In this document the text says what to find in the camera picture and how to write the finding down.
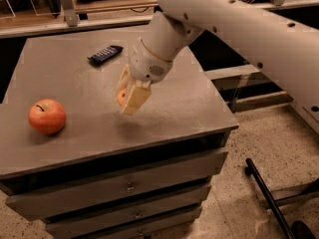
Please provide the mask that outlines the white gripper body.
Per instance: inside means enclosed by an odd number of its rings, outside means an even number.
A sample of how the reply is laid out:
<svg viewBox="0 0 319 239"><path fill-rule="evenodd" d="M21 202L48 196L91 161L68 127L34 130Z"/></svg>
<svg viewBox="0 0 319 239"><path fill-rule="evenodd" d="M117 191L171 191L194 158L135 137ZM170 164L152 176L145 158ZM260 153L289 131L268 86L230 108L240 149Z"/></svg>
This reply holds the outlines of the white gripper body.
<svg viewBox="0 0 319 239"><path fill-rule="evenodd" d="M131 50L129 66L133 78L146 82L157 83L162 81L172 68L172 61L166 61L153 55L138 39Z"/></svg>

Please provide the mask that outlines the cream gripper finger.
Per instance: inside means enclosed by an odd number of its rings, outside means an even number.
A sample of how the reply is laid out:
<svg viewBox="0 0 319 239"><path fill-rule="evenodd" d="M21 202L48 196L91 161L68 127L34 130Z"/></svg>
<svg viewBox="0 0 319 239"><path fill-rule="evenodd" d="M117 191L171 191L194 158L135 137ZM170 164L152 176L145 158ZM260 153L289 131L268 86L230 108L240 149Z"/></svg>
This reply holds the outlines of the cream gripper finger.
<svg viewBox="0 0 319 239"><path fill-rule="evenodd" d="M124 115L135 114L150 97L151 82L130 82L126 87L126 97L121 107Z"/></svg>
<svg viewBox="0 0 319 239"><path fill-rule="evenodd" d="M132 77L130 66L125 65L117 83L116 90L119 92L122 89L125 89L128 86L129 82L131 82L133 79L134 78Z"/></svg>

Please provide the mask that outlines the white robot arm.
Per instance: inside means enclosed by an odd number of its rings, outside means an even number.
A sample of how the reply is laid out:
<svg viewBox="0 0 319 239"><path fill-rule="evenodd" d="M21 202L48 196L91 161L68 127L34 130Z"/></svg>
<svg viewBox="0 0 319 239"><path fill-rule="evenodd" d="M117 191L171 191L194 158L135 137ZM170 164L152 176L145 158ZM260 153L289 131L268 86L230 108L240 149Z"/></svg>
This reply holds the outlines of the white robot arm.
<svg viewBox="0 0 319 239"><path fill-rule="evenodd" d="M158 0L130 53L117 90L132 115L162 81L178 52L204 30L258 68L293 99L293 109L319 132L319 31L238 0Z"/></svg>

